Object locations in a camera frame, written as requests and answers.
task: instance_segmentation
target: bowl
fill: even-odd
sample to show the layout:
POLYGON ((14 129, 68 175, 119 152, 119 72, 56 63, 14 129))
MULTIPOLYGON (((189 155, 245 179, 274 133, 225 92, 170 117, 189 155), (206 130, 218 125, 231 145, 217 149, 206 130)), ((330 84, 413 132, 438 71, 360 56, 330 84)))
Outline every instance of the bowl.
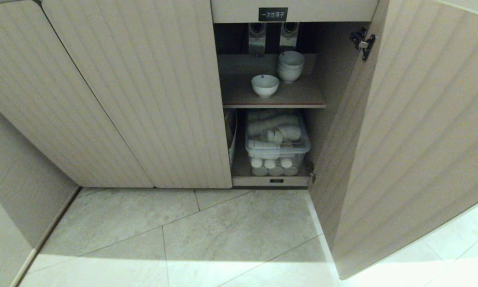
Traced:
POLYGON ((269 98, 276 92, 279 85, 280 80, 271 75, 258 75, 251 79, 253 90, 261 98, 269 98))
POLYGON ((278 57, 278 65, 286 69, 302 69, 304 67, 304 55, 297 51, 284 51, 278 57))
POLYGON ((301 65, 301 66, 290 66, 290 65, 286 65, 286 64, 283 64, 283 63, 278 63, 278 67, 279 68, 284 68, 286 70, 292 70, 292 71, 302 71, 303 68, 304 68, 304 64, 301 65))
POLYGON ((278 75, 285 83, 292 83, 297 80, 301 76, 302 71, 303 69, 294 71, 278 67, 278 75))

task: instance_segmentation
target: clear plastic container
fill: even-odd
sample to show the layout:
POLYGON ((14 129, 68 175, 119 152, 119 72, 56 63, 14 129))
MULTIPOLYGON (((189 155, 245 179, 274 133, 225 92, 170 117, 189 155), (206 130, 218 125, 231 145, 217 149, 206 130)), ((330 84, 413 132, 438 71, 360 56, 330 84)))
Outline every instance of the clear plastic container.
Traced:
POLYGON ((256 109, 247 111, 246 119, 246 150, 252 175, 297 175, 304 155, 311 149, 301 114, 293 109, 256 109))

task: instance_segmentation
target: label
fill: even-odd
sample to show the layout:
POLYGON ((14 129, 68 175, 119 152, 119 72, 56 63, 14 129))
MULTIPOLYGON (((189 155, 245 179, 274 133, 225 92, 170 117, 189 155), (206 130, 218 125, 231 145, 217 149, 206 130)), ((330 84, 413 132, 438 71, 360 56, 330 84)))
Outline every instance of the label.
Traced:
POLYGON ((288 7, 259 8, 259 22, 286 22, 288 7))

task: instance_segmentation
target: striped cabinet door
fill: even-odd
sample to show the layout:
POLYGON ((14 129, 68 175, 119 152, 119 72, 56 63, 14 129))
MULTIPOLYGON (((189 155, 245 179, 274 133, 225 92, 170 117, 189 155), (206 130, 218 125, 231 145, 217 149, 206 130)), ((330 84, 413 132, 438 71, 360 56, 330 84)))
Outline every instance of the striped cabinet door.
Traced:
POLYGON ((0 4, 0 112, 84 187, 153 187, 41 7, 0 4))
POLYGON ((230 188, 209 0, 44 0, 156 187, 230 188))
POLYGON ((384 32, 370 28, 377 65, 358 62, 311 189, 342 279, 478 202, 478 15, 389 2, 384 32))

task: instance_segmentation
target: floor tile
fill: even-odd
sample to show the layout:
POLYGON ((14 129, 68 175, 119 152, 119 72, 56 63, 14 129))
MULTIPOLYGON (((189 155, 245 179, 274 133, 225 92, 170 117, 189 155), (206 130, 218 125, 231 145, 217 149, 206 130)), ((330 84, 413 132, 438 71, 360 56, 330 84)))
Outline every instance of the floor tile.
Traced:
POLYGON ((157 228, 110 247, 28 274, 21 287, 167 287, 163 231, 157 228))
POLYGON ((453 286, 478 287, 478 242, 428 285, 428 287, 453 286))
POLYGON ((171 287, 215 287, 317 235, 308 191, 254 191, 164 227, 171 287))
POLYGON ((77 198, 30 272, 198 211, 192 189, 107 189, 77 198))
POLYGON ((447 264, 478 241, 478 205, 425 237, 425 242, 447 264))
POLYGON ((81 189, 81 191, 78 193, 78 197, 84 197, 84 196, 87 196, 87 195, 91 195, 91 194, 95 194, 95 193, 98 193, 99 191, 104 191, 106 190, 106 188, 101 188, 101 187, 84 187, 81 189))
POLYGON ((223 287, 333 287, 319 237, 225 283, 223 287))
POLYGON ((352 287, 422 287, 446 267, 437 254, 419 240, 352 276, 346 283, 352 287))
POLYGON ((249 193, 250 189, 195 189, 200 210, 249 193))

